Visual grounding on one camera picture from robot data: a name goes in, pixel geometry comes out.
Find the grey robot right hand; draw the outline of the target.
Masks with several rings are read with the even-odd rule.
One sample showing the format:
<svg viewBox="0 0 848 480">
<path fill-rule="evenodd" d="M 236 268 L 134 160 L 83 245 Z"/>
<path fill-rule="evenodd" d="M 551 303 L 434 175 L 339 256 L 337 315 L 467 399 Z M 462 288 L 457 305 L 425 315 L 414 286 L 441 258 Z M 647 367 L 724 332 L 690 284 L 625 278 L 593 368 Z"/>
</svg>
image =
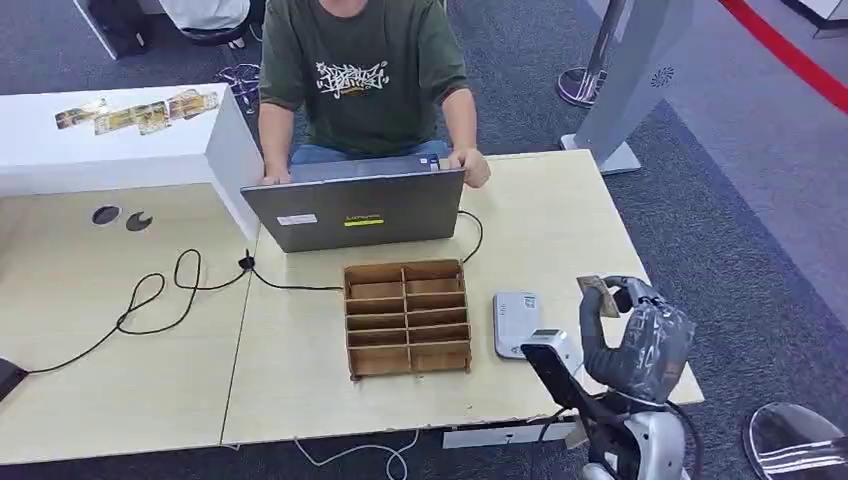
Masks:
<svg viewBox="0 0 848 480">
<path fill-rule="evenodd" d="M 595 381 L 638 401 L 663 404 L 683 373 L 696 323 L 650 284 L 632 276 L 577 279 L 584 367 Z M 606 342 L 603 316 L 629 313 L 618 346 Z"/>
</svg>

